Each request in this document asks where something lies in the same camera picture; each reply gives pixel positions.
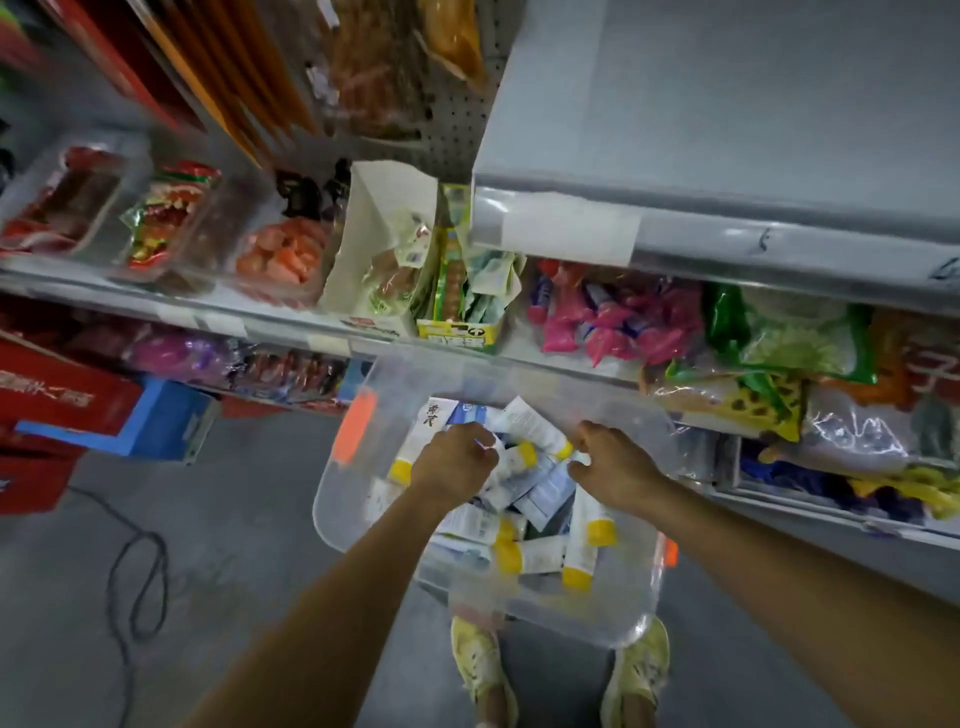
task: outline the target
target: white paper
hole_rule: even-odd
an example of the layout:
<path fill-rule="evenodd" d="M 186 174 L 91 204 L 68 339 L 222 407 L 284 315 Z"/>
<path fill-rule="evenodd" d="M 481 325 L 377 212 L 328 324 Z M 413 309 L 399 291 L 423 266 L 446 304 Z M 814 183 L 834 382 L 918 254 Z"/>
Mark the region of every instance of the white paper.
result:
<path fill-rule="evenodd" d="M 240 339 L 247 338 L 247 327 L 244 326 L 243 319 L 238 316 L 230 316 L 226 313 L 205 313 L 204 322 L 207 328 L 215 333 L 236 336 Z"/>
<path fill-rule="evenodd" d="M 504 250 L 626 267 L 642 208 L 559 192 L 516 194 L 503 215 Z"/>
<path fill-rule="evenodd" d="M 197 317 L 193 315 L 193 311 L 189 308 L 158 303 L 154 308 L 154 313 L 164 324 L 171 324 L 175 327 L 200 328 Z"/>
<path fill-rule="evenodd" d="M 350 342 L 340 336 L 331 336 L 326 333 L 307 334 L 306 345 L 310 347 L 312 352 L 350 356 Z"/>

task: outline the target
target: concrete floor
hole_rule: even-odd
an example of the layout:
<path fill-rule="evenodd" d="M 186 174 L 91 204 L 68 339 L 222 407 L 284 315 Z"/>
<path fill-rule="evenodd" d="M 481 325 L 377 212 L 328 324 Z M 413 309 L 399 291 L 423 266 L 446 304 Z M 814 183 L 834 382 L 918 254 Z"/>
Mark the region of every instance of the concrete floor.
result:
<path fill-rule="evenodd" d="M 219 422 L 184 469 L 89 455 L 73 484 L 106 495 L 167 539 L 170 613 L 134 648 L 132 726 L 167 728 L 259 630 L 338 557 L 317 536 L 311 503 L 338 421 L 284 414 Z M 843 526 L 758 512 L 766 521 L 924 589 L 960 601 L 960 553 L 878 540 Z M 67 494 L 52 514 L 0 519 L 0 723 L 5 728 L 111 728 L 120 665 L 104 624 L 104 585 L 125 530 Z M 121 574 L 132 598 L 144 564 Z M 129 602 L 122 607 L 126 615 Z M 681 556 L 660 606 L 674 665 L 665 728 L 850 724 L 747 615 Z M 471 726 L 449 654 L 445 607 L 408 592 L 358 725 Z M 521 726 L 595 726 L 610 655 L 512 622 L 504 654 Z"/>

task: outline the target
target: toothpaste tube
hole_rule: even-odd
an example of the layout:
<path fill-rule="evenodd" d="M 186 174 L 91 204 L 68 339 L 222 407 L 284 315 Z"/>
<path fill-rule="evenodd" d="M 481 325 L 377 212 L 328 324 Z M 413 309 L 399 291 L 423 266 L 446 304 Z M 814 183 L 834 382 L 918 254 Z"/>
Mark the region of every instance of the toothpaste tube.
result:
<path fill-rule="evenodd" d="M 573 453 L 573 446 L 566 435 L 547 422 L 533 407 L 516 397 L 503 410 L 507 432 L 522 440 L 528 440 L 544 452 L 563 460 Z"/>
<path fill-rule="evenodd" d="M 526 496 L 514 503 L 514 507 L 529 519 L 534 528 L 542 531 L 564 503 L 570 500 L 576 486 L 566 472 L 566 461 L 563 461 Z"/>
<path fill-rule="evenodd" d="M 577 450 L 570 456 L 571 461 L 577 461 L 584 465 L 589 465 L 590 456 L 585 452 Z M 581 488 L 577 486 L 576 498 L 583 502 L 584 512 L 587 518 L 587 543 L 591 546 L 616 546 L 616 523 L 607 506 Z"/>
<path fill-rule="evenodd" d="M 527 308 L 527 318 L 531 324 L 539 327 L 546 323 L 546 316 L 550 310 L 550 298 L 553 296 L 553 282 L 543 274 L 537 279 L 537 284 L 530 293 L 530 306 Z"/>
<path fill-rule="evenodd" d="M 501 518 L 495 513 L 487 513 L 470 503 L 457 506 L 446 514 L 437 526 L 436 532 L 480 544 L 493 544 L 497 541 L 514 539 L 514 525 L 510 519 Z"/>
<path fill-rule="evenodd" d="M 456 553 L 464 554 L 465 556 L 482 559 L 483 561 L 493 561 L 493 552 L 486 544 L 477 544 L 474 541 L 464 541 L 454 536 L 444 536 L 443 534 L 435 533 L 430 537 L 429 545 L 440 546 L 455 551 Z"/>
<path fill-rule="evenodd" d="M 564 567 L 568 536 L 548 536 L 522 544 L 496 544 L 496 564 L 505 573 L 550 573 Z"/>
<path fill-rule="evenodd" d="M 584 495 L 588 495 L 587 491 L 578 487 L 562 569 L 564 586 L 581 592 L 589 591 L 597 563 L 597 548 L 587 543 L 588 513 Z"/>
<path fill-rule="evenodd" d="M 403 493 L 403 488 L 384 480 L 382 477 L 375 477 L 370 486 L 370 494 L 367 495 L 363 504 L 363 520 L 367 523 L 375 523 L 387 512 L 387 509 Z"/>
<path fill-rule="evenodd" d="M 599 328 L 620 328 L 633 311 L 613 300 L 607 289 L 599 283 L 588 283 L 587 304 L 593 311 L 593 324 Z"/>
<path fill-rule="evenodd" d="M 447 420 L 453 414 L 458 402 L 431 397 L 420 408 L 414 426 L 407 433 L 403 445 L 396 454 L 394 464 L 390 466 L 389 477 L 402 486 L 410 485 L 410 471 L 423 449 L 433 440 L 433 436 L 446 427 Z"/>
<path fill-rule="evenodd" d="M 519 497 L 514 496 L 515 490 L 509 485 L 509 481 L 536 466 L 538 457 L 534 446 L 525 441 L 515 448 L 497 449 L 497 452 L 500 454 L 500 461 L 480 489 L 479 495 L 499 513 Z"/>
<path fill-rule="evenodd" d="M 490 432 L 506 432 L 507 422 L 502 409 L 488 407 L 485 404 L 470 404 L 460 402 L 454 407 L 449 419 L 448 425 L 465 425 L 467 423 L 480 423 Z"/>

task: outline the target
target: person's left hand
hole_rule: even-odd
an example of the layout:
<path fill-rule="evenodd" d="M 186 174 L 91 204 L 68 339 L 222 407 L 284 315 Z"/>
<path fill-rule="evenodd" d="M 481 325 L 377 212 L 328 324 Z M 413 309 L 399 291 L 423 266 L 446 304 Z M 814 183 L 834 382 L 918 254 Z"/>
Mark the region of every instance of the person's left hand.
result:
<path fill-rule="evenodd" d="M 436 502 L 445 513 L 466 503 L 480 492 L 500 460 L 494 442 L 478 423 L 438 432 L 414 463 L 410 490 Z"/>

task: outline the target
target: shoe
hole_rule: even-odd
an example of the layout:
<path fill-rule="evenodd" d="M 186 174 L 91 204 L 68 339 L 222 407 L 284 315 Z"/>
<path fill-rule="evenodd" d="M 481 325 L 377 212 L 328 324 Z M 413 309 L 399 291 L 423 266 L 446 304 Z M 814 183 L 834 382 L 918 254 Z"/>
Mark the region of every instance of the shoe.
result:
<path fill-rule="evenodd" d="M 639 640 L 616 651 L 613 675 L 600 706 L 603 728 L 621 728 L 620 706 L 624 695 L 642 695 L 656 709 L 669 669 L 670 640 L 663 622 L 654 617 Z"/>
<path fill-rule="evenodd" d="M 514 689 L 503 674 L 500 645 L 496 636 L 464 619 L 454 617 L 450 624 L 450 643 L 453 647 L 453 659 L 473 704 L 476 705 L 480 696 L 490 688 L 502 685 L 507 694 L 507 728 L 516 728 L 520 710 Z"/>

